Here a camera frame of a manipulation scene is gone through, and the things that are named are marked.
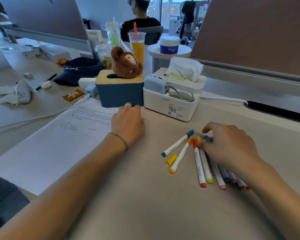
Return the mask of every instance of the charging cable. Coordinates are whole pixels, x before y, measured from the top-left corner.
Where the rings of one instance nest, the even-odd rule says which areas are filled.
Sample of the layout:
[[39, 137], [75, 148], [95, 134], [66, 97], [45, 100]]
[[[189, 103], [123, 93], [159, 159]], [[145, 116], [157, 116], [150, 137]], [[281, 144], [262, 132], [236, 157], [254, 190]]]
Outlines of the charging cable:
[[28, 119], [28, 120], [23, 120], [23, 121], [14, 122], [14, 123], [11, 123], [11, 124], [3, 125], [3, 126], [0, 126], [0, 128], [6, 127], [6, 126], [9, 126], [9, 125], [18, 124], [18, 123], [24, 123], [24, 122], [29, 122], [29, 121], [33, 121], [33, 120], [43, 119], [43, 118], [46, 118], [46, 117], [50, 117], [50, 116], [56, 115], [56, 114], [61, 113], [61, 112], [65, 111], [65, 110], [67, 110], [67, 109], [70, 109], [70, 108], [72, 108], [72, 107], [74, 107], [76, 105], [82, 104], [83, 102], [85, 102], [86, 100], [88, 100], [89, 97], [90, 97], [90, 94], [87, 94], [83, 98], [79, 99], [74, 105], [72, 105], [72, 106], [70, 106], [68, 108], [65, 108], [65, 109], [61, 109], [58, 112], [55, 112], [55, 113], [52, 113], [52, 114], [49, 114], [49, 115], [44, 115], [44, 116], [37, 117], [37, 118], [32, 118], [32, 119]]
[[[191, 94], [192, 98], [191, 98], [191, 99], [186, 99], [186, 98], [182, 97], [181, 94], [175, 89], [175, 87], [176, 87], [176, 88], [181, 88], [181, 89], [183, 89], [183, 90], [186, 90], [188, 93]], [[194, 100], [195, 100], [195, 97], [194, 97], [193, 93], [190, 92], [190, 91], [188, 91], [188, 90], [185, 89], [185, 88], [182, 88], [182, 87], [179, 87], [179, 86], [175, 86], [175, 85], [174, 85], [173, 87], [172, 87], [172, 86], [166, 86], [166, 88], [171, 88], [171, 89], [173, 89], [183, 101], [190, 102], [190, 101], [194, 101]]]
[[208, 97], [208, 96], [201, 96], [202, 99], [208, 100], [219, 100], [219, 101], [229, 101], [229, 102], [239, 102], [248, 105], [246, 100], [237, 99], [237, 98], [228, 98], [228, 97]]

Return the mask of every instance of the brown partition panel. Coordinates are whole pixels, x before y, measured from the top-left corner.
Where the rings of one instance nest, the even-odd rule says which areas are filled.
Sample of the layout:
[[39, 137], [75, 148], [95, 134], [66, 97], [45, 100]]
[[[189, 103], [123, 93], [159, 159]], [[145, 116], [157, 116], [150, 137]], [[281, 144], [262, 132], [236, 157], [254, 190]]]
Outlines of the brown partition panel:
[[300, 0], [212, 0], [190, 57], [300, 76]]

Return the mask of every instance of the stuffed animal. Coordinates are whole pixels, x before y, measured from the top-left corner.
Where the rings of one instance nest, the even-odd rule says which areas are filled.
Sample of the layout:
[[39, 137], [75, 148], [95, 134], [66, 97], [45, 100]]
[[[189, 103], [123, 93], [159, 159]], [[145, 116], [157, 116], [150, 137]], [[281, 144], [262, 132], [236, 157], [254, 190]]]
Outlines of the stuffed animal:
[[112, 70], [118, 77], [135, 78], [142, 73], [141, 62], [137, 61], [131, 52], [124, 52], [121, 47], [115, 46], [111, 51], [111, 56]]

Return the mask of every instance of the black shirt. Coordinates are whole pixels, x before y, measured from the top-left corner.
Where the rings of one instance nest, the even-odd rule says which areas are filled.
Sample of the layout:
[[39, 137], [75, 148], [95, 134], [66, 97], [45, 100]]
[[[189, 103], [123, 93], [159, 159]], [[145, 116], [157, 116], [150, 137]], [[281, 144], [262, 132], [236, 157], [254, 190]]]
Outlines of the black shirt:
[[121, 39], [122, 41], [128, 41], [128, 32], [133, 29], [133, 22], [136, 22], [137, 28], [147, 28], [160, 26], [160, 22], [154, 17], [148, 18], [136, 18], [129, 21], [126, 21], [122, 24], [121, 28]]

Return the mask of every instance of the orange juice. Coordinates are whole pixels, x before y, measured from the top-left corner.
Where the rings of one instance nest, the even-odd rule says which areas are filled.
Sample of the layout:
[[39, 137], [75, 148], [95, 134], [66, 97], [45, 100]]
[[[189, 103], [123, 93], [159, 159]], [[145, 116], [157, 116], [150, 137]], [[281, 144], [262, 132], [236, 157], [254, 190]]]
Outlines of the orange juice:
[[145, 56], [145, 43], [143, 42], [131, 42], [133, 53], [136, 56], [137, 61], [140, 61], [143, 65], [143, 59]]

